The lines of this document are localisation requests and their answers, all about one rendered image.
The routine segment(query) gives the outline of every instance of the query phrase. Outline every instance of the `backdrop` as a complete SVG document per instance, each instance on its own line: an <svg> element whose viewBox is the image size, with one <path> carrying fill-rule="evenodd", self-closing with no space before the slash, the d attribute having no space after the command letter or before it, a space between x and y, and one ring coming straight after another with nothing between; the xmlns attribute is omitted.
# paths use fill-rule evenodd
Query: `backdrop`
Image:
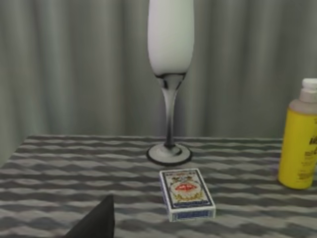
<svg viewBox="0 0 317 238"><path fill-rule="evenodd" d="M317 77L316 0L195 0L181 136L281 137ZM164 135L148 0L0 1L0 161L30 134Z"/></svg>

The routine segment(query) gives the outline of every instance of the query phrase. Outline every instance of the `black object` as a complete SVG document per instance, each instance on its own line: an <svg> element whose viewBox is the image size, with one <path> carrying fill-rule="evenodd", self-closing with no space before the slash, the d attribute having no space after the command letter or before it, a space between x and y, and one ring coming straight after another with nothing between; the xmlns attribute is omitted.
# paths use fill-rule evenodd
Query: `black object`
<svg viewBox="0 0 317 238"><path fill-rule="evenodd" d="M63 238L113 238L114 223L113 195L109 195Z"/></svg>

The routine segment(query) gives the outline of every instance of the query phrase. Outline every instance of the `glass stem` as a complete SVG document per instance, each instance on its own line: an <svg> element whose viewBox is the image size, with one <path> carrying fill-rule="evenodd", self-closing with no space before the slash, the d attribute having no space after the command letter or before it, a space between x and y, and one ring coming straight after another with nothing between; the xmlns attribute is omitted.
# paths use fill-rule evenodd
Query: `glass stem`
<svg viewBox="0 0 317 238"><path fill-rule="evenodd" d="M166 109L166 141L165 146L172 148L175 146L174 143L174 105L175 99L178 92L178 88L181 85L183 74L167 74L159 79L162 87L165 109Z"/></svg>

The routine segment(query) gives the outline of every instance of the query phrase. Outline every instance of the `yellow bottle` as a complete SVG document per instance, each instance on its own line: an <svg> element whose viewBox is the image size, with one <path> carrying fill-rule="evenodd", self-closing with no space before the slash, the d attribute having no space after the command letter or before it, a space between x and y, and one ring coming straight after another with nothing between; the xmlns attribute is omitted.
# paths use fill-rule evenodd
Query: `yellow bottle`
<svg viewBox="0 0 317 238"><path fill-rule="evenodd" d="M305 78L300 98L289 105L278 180L293 189L309 188L317 161L317 79Z"/></svg>

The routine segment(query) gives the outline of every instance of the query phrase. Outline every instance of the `bottle neck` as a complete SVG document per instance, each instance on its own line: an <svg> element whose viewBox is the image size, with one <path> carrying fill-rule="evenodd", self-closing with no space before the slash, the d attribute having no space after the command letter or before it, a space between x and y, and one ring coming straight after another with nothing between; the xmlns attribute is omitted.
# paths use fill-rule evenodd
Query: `bottle neck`
<svg viewBox="0 0 317 238"><path fill-rule="evenodd" d="M305 103L317 103L317 92L303 88L299 100Z"/></svg>

